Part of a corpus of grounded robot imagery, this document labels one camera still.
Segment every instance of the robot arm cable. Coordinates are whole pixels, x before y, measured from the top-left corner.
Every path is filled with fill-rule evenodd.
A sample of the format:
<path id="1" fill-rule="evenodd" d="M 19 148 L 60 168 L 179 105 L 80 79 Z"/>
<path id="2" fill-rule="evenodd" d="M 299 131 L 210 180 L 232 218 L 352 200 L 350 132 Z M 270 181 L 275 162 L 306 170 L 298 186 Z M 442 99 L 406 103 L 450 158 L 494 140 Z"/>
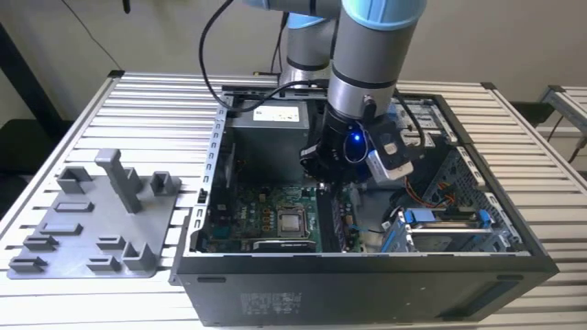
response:
<path id="1" fill-rule="evenodd" d="M 202 32 L 200 43 L 199 43 L 199 46 L 198 46 L 198 57 L 199 57 L 198 60 L 199 60 L 199 63 L 200 63 L 200 70 L 202 70 L 202 76 L 204 78 L 204 84 L 206 84 L 206 86 L 208 88 L 208 91 L 212 94 L 212 97 L 216 100 L 216 102 L 223 107 L 226 107 L 228 111 L 250 112 L 250 111 L 254 111 L 275 94 L 278 94 L 284 89 L 290 88 L 291 86 L 296 86 L 296 85 L 308 85 L 308 86 L 311 86 L 316 82 L 314 80 L 298 80 L 298 81 L 288 82 L 287 84 L 284 84 L 284 85 L 279 86 L 276 89 L 274 89 L 259 101 L 255 102 L 255 104 L 252 104 L 250 107 L 246 107 L 246 108 L 235 108 L 227 102 L 224 102 L 223 99 L 220 99 L 219 95 L 214 91 L 214 88 L 212 88 L 212 85 L 211 85 L 210 79 L 208 79 L 208 74 L 207 74 L 207 71 L 206 71 L 206 66 L 204 66 L 204 41 L 206 41 L 206 37 L 207 37 L 208 31 L 210 31 L 210 29 L 212 27 L 212 24 L 215 23 L 216 19 L 220 17 L 220 15 L 224 12 L 224 10 L 232 4 L 232 2 L 234 2 L 234 0 L 227 0 L 222 4 L 220 8 L 216 10 L 216 12 L 214 13 L 212 17 L 208 20 L 208 23 L 207 23 L 207 25 L 204 27 L 204 31 Z"/>

